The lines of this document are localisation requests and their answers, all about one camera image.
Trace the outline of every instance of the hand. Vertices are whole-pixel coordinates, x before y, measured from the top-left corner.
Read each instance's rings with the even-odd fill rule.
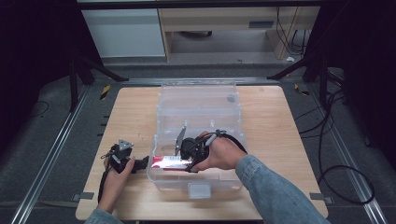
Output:
[[[132,157],[125,166],[125,169],[119,174],[116,170],[110,169],[107,174],[107,178],[103,187],[102,199],[99,202],[97,208],[113,213],[114,206],[123,189],[125,188],[128,177],[131,175],[131,171],[134,168],[134,157]]]
[[[222,170],[235,169],[236,164],[247,154],[242,151],[230,139],[217,137],[209,146],[209,156],[206,160],[194,165],[192,172],[203,171],[208,168],[217,167]]]

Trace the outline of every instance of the black horizontal bar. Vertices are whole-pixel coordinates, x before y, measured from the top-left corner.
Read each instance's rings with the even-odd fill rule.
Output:
[[[84,2],[55,4],[54,7],[80,10],[143,9],[143,8],[195,8],[195,7],[316,7],[346,0],[164,0],[141,2]]]

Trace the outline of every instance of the gray carpet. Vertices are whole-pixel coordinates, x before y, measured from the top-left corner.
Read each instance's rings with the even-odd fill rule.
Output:
[[[155,66],[148,67],[113,67],[113,71],[126,77],[257,77],[273,75],[281,69],[274,65],[264,68],[260,65],[213,65],[213,66]],[[302,95],[294,89],[294,82],[298,82],[302,91],[308,90],[301,80],[301,73],[297,72],[286,77],[280,83],[286,94],[290,110],[295,118],[316,108],[313,96]],[[106,84],[111,84],[105,100],[99,97]],[[78,115],[77,121],[64,144],[62,152],[56,161],[49,179],[43,188],[39,201],[70,202],[74,193],[83,191],[86,178],[91,169],[95,151],[101,141],[101,134],[111,112],[120,88],[128,85],[114,81],[96,73],[96,81],[91,86],[86,102]],[[32,114],[42,115],[30,118],[20,134],[16,136],[8,155],[2,159],[0,172],[0,201],[18,202],[26,194],[33,183],[46,154],[56,139],[69,109],[68,78],[62,78],[47,85],[41,92],[39,101],[49,104],[46,110],[45,103],[37,103]],[[343,136],[350,153],[357,161],[361,170],[366,173],[375,185],[376,199],[383,208],[389,223],[396,223],[396,174],[388,165],[381,151],[364,145],[364,136],[358,128],[348,105],[342,101],[335,103],[332,111],[334,125]],[[299,131],[315,126],[322,116],[318,110],[297,119]],[[316,135],[318,130],[304,134]],[[316,177],[318,172],[318,138],[304,138],[303,143]],[[328,133],[323,139],[323,166],[329,167],[341,164],[338,153],[334,150],[333,142]],[[336,189],[357,200],[356,192],[351,185],[345,171],[337,171],[327,176],[329,182]],[[364,208],[348,203],[334,195],[325,185],[320,188],[325,196],[334,198],[330,204],[329,217],[331,223],[371,223]],[[0,223],[8,223],[16,205],[0,208]],[[75,218],[75,208],[59,208],[38,205],[28,218],[28,223],[80,223]]]

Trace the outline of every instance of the plastic box lid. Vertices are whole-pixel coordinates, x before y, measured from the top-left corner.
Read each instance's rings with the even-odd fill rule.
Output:
[[[187,127],[184,138],[195,138],[203,131],[220,129],[246,147],[241,123],[241,105],[234,81],[211,79],[163,83],[148,178],[160,190],[189,190],[191,198],[204,198],[213,190],[241,189],[242,183],[234,170],[211,168],[191,174],[152,167],[154,158],[174,156],[176,140],[184,126]]]

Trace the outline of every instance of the white wall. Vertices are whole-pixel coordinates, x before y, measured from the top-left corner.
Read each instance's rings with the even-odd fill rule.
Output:
[[[165,56],[157,9],[83,10],[82,14],[102,58]]]

